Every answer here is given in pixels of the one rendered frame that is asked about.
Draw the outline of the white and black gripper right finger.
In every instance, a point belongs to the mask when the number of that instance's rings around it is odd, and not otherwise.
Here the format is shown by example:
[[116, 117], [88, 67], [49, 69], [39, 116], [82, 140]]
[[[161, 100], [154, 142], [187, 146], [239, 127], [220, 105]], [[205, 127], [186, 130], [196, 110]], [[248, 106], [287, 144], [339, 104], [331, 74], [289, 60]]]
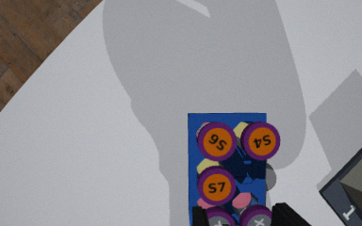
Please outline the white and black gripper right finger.
[[276, 203], [271, 209], [271, 226], [311, 226], [285, 202]]

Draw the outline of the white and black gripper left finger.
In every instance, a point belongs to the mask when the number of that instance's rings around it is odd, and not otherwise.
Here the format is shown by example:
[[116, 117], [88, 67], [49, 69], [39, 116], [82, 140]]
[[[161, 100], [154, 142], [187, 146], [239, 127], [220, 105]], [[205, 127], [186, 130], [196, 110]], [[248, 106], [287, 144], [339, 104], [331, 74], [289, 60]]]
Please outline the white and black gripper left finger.
[[192, 206], [192, 226], [209, 226], [206, 210], [202, 206]]

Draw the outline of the blue tube rack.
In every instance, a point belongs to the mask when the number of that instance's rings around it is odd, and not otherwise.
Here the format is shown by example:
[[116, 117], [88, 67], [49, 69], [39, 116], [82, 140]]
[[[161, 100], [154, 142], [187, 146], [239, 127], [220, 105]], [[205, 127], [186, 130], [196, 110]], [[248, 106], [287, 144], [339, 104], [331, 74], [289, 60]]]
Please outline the blue tube rack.
[[[234, 130], [241, 121], [267, 122], [267, 113], [188, 113], [189, 219], [191, 220], [192, 206], [197, 206], [197, 202], [201, 199], [197, 189], [197, 166], [206, 159], [198, 148], [196, 130], [204, 122], [210, 121], [225, 123]], [[237, 145], [234, 153], [220, 162], [236, 178], [235, 195], [224, 204], [224, 207], [231, 213], [235, 225], [239, 225], [239, 220], [233, 212], [234, 210], [232, 211], [233, 200], [239, 193], [252, 192], [257, 200], [265, 206], [266, 160], [253, 159]]]

